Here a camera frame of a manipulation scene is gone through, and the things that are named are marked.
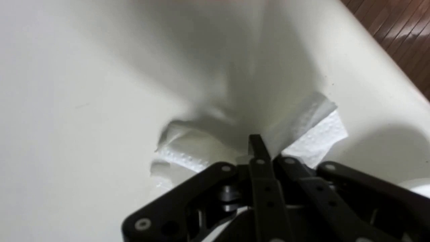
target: paper towel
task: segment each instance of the paper towel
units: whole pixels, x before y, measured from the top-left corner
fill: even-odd
[[[337,105],[320,93],[261,133],[272,157],[295,156],[310,167],[323,161],[334,144],[349,136]],[[237,164],[248,157],[187,122],[173,122],[159,142],[151,172],[163,177],[152,195],[163,194],[217,161]]]

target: white surface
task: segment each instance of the white surface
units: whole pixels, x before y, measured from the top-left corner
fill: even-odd
[[[315,90],[350,132],[331,159],[428,177],[429,105],[349,11],[269,3],[2,0],[0,241],[119,241],[173,118],[240,149]]]

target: metal screw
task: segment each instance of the metal screw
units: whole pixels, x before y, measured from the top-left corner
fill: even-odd
[[[284,163],[285,163],[285,164],[296,164],[296,160],[294,160],[294,159],[287,159]]]
[[[224,165],[221,169],[222,169],[224,172],[230,172],[230,171],[232,171],[232,167]]]
[[[361,238],[355,239],[355,242],[374,242],[374,241],[370,238],[366,238],[366,237],[361,237]]]
[[[151,227],[151,220],[147,218],[142,218],[135,223],[135,228],[138,231],[146,231]]]
[[[334,164],[327,164],[326,168],[330,171],[337,171],[337,167]]]
[[[273,239],[271,239],[271,242],[285,242],[285,241],[280,239],[280,238],[273,238]]]

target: wooden surface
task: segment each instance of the wooden surface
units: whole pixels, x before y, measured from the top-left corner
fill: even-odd
[[[430,0],[342,0],[430,99]]]

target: black plastic mechanism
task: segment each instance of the black plastic mechanism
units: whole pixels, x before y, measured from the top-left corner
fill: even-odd
[[[123,224],[126,242],[430,242],[430,199],[338,163],[272,159],[251,136],[249,165],[217,163]]]

